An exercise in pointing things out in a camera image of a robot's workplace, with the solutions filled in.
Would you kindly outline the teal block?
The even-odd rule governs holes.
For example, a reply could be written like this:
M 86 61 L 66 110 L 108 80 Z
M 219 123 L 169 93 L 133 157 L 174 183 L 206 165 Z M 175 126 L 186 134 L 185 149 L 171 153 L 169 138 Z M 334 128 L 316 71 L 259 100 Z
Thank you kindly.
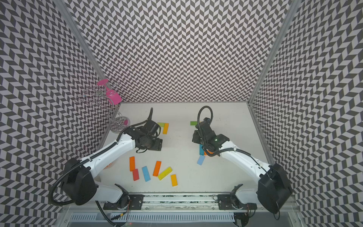
M 205 156 L 205 151 L 203 150 L 203 146 L 201 144 L 199 145 L 199 155 Z

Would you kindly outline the light blue block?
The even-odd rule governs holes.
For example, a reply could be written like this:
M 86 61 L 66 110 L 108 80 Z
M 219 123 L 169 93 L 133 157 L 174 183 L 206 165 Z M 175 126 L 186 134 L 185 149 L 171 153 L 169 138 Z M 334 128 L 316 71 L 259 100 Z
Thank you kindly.
M 198 160 L 197 160 L 197 164 L 201 166 L 203 164 L 204 160 L 205 160 L 205 156 L 200 155 Z

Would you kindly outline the yellow-green long block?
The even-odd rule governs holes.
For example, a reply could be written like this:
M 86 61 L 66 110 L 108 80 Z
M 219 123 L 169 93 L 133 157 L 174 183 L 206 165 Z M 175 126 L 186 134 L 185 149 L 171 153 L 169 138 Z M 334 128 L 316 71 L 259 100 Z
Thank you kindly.
M 167 169 L 165 169 L 163 172 L 161 172 L 157 177 L 158 179 L 161 181 L 163 180 L 165 177 L 167 177 L 170 173 L 172 173 L 173 169 L 171 167 L 168 167 Z

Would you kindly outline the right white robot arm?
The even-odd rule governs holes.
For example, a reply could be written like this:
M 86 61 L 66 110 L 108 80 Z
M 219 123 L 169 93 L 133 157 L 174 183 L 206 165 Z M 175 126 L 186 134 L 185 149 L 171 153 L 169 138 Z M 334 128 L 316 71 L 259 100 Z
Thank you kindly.
M 239 184 L 231 191 L 231 203 L 240 210 L 248 203 L 261 204 L 274 215 L 293 194 L 291 183 L 284 168 L 275 163 L 270 165 L 254 158 L 250 153 L 240 149 L 223 134 L 215 134 L 211 128 L 213 117 L 197 120 L 193 133 L 193 143 L 200 144 L 209 157 L 222 157 L 250 176 L 255 183 L 252 188 Z

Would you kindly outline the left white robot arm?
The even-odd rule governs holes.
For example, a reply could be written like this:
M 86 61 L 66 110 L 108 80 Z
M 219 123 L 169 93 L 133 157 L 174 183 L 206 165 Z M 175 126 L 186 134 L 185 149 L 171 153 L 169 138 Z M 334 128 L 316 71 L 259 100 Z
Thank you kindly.
M 55 206 L 84 205 L 90 201 L 117 203 L 126 191 L 121 186 L 103 185 L 95 178 L 109 164 L 135 148 L 162 149 L 161 127 L 152 120 L 152 115 L 151 110 L 146 120 L 126 127 L 115 141 L 99 151 L 82 159 L 68 160 L 62 175 L 49 189 L 49 203 Z

